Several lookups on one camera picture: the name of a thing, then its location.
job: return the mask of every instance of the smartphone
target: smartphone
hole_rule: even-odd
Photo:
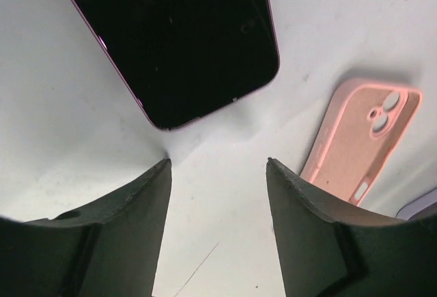
[[[335,91],[300,176],[359,205],[420,107],[408,85],[350,79]]]
[[[73,0],[155,127],[171,130],[279,69],[268,0]]]
[[[417,220],[437,213],[437,188],[405,205],[396,217],[403,220]]]

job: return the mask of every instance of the phone screen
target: phone screen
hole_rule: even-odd
[[[268,0],[75,0],[158,128],[269,83],[279,55]]]

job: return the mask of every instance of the scratch on table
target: scratch on table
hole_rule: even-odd
[[[206,255],[206,257],[203,259],[203,261],[199,264],[199,266],[194,270],[194,272],[192,273],[192,275],[190,275],[190,277],[188,278],[188,280],[184,283],[184,285],[179,289],[179,291],[176,293],[175,296],[176,297],[184,288],[185,286],[188,284],[188,282],[190,282],[190,280],[192,279],[192,277],[194,276],[194,274],[196,274],[196,272],[200,269],[200,267],[203,265],[203,263],[205,263],[205,261],[208,259],[209,256],[211,256],[212,252],[215,250],[215,248],[217,248],[217,246],[219,245],[219,243],[217,242],[217,244],[211,249],[211,251]]]

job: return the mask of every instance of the white surface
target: white surface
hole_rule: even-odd
[[[362,67],[402,72],[424,91],[362,206],[395,215],[433,188],[437,0],[270,2],[281,56],[272,84],[159,132],[70,0],[0,0],[0,212],[54,217],[131,181],[166,150],[173,191],[154,295],[284,296],[266,159],[299,171],[337,80]]]

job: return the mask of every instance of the pink phone frame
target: pink phone frame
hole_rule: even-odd
[[[315,139],[313,149],[311,150],[307,163],[305,164],[304,169],[300,174],[300,176],[304,180],[310,183],[314,182],[315,178],[317,177],[317,174],[319,173],[320,168],[322,167],[326,154],[328,153],[329,147],[334,139],[335,132],[339,126],[342,115],[348,105],[350,98],[354,95],[356,91],[365,87],[376,88],[376,89],[396,89],[401,93],[401,95],[402,94],[405,95],[406,93],[407,94],[415,93],[419,97],[419,102],[415,110],[412,112],[412,115],[410,116],[406,125],[404,126],[402,132],[400,133],[399,138],[396,140],[395,144],[393,145],[393,147],[390,149],[390,151],[387,153],[386,157],[382,161],[380,170],[377,172],[377,174],[375,175],[375,177],[371,182],[367,182],[368,187],[366,188],[366,191],[361,195],[359,199],[354,198],[359,187],[352,193],[349,202],[357,206],[360,205],[361,201],[365,198],[366,194],[370,191],[371,187],[373,186],[373,183],[376,181],[376,179],[380,175],[382,168],[385,166],[387,160],[389,159],[389,156],[392,154],[393,150],[397,147],[397,145],[401,141],[407,127],[409,127],[413,117],[416,115],[417,111],[419,110],[423,99],[423,94],[419,89],[416,89],[414,87],[402,83],[384,82],[384,81],[377,81],[377,80],[366,79],[366,78],[349,79],[344,83],[340,84],[340,86],[338,86],[338,88],[335,90],[333,97],[331,98],[330,104],[328,106],[328,110],[326,111],[322,125],[320,126],[319,129],[319,133]],[[403,102],[403,104],[405,104],[406,100],[401,99],[400,102]]]

